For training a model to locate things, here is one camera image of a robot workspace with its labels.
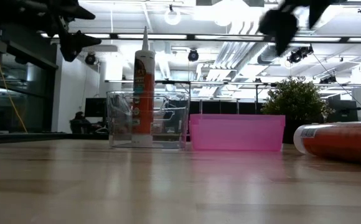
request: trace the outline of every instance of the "glass wall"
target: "glass wall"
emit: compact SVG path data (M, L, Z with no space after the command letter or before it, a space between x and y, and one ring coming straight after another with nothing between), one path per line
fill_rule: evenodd
M16 106L17 112L28 131L44 130L44 99L15 91L0 88L0 128L10 132L23 131L20 119L17 117L9 95Z
M11 54L1 55L1 66L4 76L0 74L1 132L24 132L19 117L29 133L50 131L55 71L19 61Z
M5 54L2 56L2 71L6 84L37 95L47 94L48 71L31 63L17 63L15 56Z
M49 87L53 88L54 71L18 61L10 54L2 56L2 71L8 90L0 77L1 130L24 131L16 107L28 132L50 131L53 91Z

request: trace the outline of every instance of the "window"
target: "window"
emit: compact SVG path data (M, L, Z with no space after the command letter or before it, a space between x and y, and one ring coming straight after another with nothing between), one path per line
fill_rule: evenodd
M47 107L44 98L30 96L9 90L14 105L28 132L40 132L44 128ZM14 111L6 89L0 88L0 128L1 131L23 132L22 124Z
M32 63L17 63L15 56L10 54L2 56L2 71L9 88L18 88L37 95L47 94L48 71Z

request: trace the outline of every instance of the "green plant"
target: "green plant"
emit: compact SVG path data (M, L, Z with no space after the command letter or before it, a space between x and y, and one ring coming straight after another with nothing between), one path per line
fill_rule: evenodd
M288 77L277 83L275 91L262 108L264 114L282 114L287 119L315 121L332 113L328 104L320 98L319 87L305 82L305 77Z

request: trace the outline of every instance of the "pink plastic bin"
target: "pink plastic bin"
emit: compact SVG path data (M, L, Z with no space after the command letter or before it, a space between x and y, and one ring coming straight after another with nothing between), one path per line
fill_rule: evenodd
M286 117L283 115L191 114L193 149L280 151Z

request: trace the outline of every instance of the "wooden table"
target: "wooden table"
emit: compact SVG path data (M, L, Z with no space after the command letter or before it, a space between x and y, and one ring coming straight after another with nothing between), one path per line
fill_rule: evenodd
M0 224L361 223L361 166L283 152L0 145Z

